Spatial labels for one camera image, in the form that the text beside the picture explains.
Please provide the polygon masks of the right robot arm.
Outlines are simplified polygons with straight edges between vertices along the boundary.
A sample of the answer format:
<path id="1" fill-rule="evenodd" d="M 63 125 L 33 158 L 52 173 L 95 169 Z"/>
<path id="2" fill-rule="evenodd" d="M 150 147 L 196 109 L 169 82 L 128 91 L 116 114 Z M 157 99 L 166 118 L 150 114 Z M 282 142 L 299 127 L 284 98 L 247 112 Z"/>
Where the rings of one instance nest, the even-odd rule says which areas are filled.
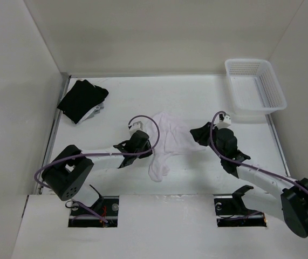
<path id="1" fill-rule="evenodd" d="M 259 210 L 276 217 L 297 236 L 308 237 L 308 179 L 294 180 L 265 173 L 245 161 L 251 157 L 238 149 L 232 130 L 206 123 L 191 129 L 195 142 L 209 146 L 220 158 L 222 168 L 230 175 L 249 182 L 232 194 L 231 207 L 237 213 Z"/>

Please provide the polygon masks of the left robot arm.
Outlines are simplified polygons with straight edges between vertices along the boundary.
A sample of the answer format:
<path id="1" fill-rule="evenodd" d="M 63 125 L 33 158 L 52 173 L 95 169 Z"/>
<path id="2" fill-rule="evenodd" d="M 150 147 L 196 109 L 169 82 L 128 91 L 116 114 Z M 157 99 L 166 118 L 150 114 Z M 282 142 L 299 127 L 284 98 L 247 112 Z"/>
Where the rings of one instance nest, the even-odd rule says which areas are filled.
<path id="1" fill-rule="evenodd" d="M 130 166 L 136 159 L 152 155 L 149 135 L 137 130 L 129 140 L 114 145 L 97 156 L 86 155 L 76 145 L 68 145 L 44 169 L 42 179 L 62 201 L 72 201 L 86 214 L 107 222 L 102 209 L 103 197 L 94 187 L 85 183 L 90 172 L 103 169 L 121 169 Z"/>

